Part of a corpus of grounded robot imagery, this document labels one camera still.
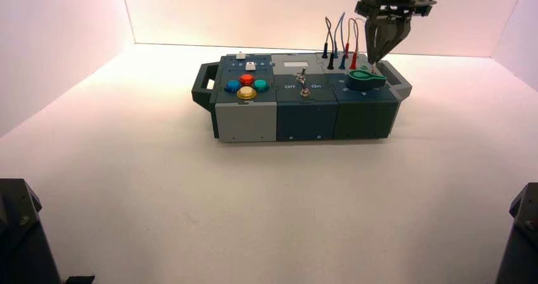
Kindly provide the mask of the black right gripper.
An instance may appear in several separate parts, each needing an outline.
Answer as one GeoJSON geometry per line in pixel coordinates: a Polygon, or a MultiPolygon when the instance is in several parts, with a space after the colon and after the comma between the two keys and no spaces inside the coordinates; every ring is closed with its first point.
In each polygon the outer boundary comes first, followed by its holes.
{"type": "Polygon", "coordinates": [[[435,0],[358,0],[355,13],[367,18],[365,40],[368,62],[381,61],[408,36],[410,21],[406,19],[429,15],[435,4],[435,0]]]}

